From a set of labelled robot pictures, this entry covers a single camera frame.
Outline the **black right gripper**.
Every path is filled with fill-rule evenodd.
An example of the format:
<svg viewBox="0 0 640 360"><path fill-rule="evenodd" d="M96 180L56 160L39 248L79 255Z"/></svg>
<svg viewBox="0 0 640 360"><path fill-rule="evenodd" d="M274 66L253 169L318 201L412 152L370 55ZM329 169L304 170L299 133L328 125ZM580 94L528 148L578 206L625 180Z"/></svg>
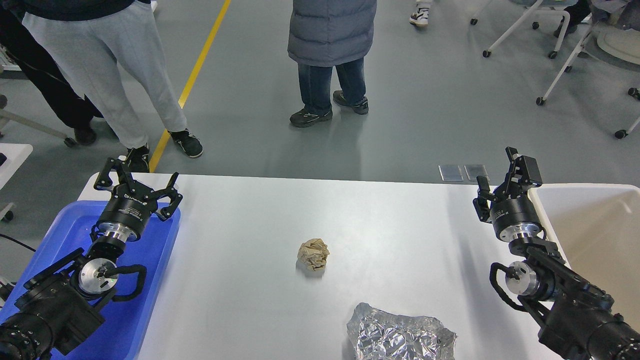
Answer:
<svg viewBox="0 0 640 360"><path fill-rule="evenodd" d="M505 176L507 197L497 188L492 193L487 176L478 175L473 207L482 223L493 225L494 234L500 241L509 243L518 238L536 238L544 227L528 197L528 190L543 184L538 162L534 157L519 154L512 146L507 146L505 152L510 161Z"/></svg>

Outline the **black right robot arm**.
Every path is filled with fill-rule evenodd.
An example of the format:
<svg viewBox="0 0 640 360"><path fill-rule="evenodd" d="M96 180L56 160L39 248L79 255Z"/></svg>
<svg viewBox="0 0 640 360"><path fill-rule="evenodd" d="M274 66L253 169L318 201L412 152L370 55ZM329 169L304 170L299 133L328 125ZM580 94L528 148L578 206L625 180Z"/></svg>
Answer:
<svg viewBox="0 0 640 360"><path fill-rule="evenodd" d="M547 239L528 196L541 187L537 160L505 148L510 166L503 183L491 190L477 176L473 206L494 235L522 260L490 266L489 281L500 299L528 313L539 326L538 341L564 360L637 360L639 333L613 313L614 298L567 267L558 244Z"/></svg>

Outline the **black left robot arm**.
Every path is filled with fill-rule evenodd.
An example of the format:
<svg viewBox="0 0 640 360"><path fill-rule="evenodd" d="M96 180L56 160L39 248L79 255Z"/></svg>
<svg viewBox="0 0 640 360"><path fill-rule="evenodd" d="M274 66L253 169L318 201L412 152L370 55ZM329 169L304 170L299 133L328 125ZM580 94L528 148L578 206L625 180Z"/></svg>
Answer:
<svg viewBox="0 0 640 360"><path fill-rule="evenodd" d="M128 242L141 239L153 215L170 219L183 200L179 174L155 190L135 180L130 167L109 158L94 189L110 199L90 232L88 250L77 248L23 284L17 312L1 324L3 360L49 360L52 350L66 355L105 323L101 310L110 302L128 302L146 285L142 264L118 265Z"/></svg>

